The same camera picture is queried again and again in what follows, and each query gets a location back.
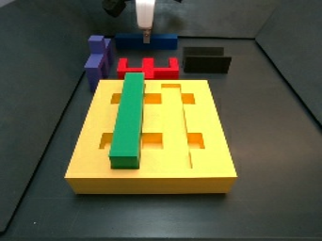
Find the yellow base plate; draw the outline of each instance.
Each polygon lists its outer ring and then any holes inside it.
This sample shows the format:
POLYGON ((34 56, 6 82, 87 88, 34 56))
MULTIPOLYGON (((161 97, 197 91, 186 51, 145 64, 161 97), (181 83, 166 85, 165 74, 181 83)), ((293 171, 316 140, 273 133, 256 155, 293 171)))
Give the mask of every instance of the yellow base plate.
POLYGON ((229 192, 237 172, 208 81, 146 80, 145 85, 140 169, 112 169, 124 81, 102 80, 66 173, 75 193, 229 192))

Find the gray table surface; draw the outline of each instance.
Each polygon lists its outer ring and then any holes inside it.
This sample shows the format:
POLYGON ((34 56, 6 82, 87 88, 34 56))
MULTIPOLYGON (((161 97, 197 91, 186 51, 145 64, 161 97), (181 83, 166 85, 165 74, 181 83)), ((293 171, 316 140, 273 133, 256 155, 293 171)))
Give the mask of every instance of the gray table surface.
POLYGON ((178 51, 117 58, 138 66, 154 56, 165 66, 185 46, 224 46, 233 56, 229 74, 182 72, 209 80, 240 175, 232 192, 75 195, 63 177, 93 100, 83 78, 5 240, 322 238, 321 129, 256 41, 181 39, 178 51))

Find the navy block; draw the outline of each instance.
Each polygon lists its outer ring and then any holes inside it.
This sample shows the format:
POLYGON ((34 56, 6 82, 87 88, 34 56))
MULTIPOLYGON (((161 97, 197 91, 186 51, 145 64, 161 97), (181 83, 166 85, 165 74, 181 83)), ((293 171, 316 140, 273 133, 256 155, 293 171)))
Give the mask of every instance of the navy block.
POLYGON ((153 34, 150 43, 144 43, 144 34, 117 34, 117 48, 141 50, 177 50, 177 34, 153 34))

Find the green bar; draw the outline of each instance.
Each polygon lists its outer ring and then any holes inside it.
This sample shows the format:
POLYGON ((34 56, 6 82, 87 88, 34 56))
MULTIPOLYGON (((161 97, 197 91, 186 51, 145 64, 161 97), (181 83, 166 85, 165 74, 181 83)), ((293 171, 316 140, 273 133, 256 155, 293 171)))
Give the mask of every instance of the green bar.
POLYGON ((145 74, 126 74, 112 144, 113 169, 140 169, 145 74))

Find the red castellated block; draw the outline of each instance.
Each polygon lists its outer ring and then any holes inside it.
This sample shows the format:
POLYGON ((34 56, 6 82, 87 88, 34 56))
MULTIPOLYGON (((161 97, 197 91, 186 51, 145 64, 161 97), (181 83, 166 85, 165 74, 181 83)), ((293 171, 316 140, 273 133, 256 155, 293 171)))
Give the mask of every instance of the red castellated block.
POLYGON ((169 58, 169 68, 156 68, 156 79, 180 79, 180 61, 169 58))
POLYGON ((169 67, 156 68, 156 58, 146 57, 142 60, 142 68, 130 68, 129 59, 118 61, 118 78, 124 79, 128 72, 144 72, 145 79, 180 79, 180 61, 176 57, 169 58, 169 67))

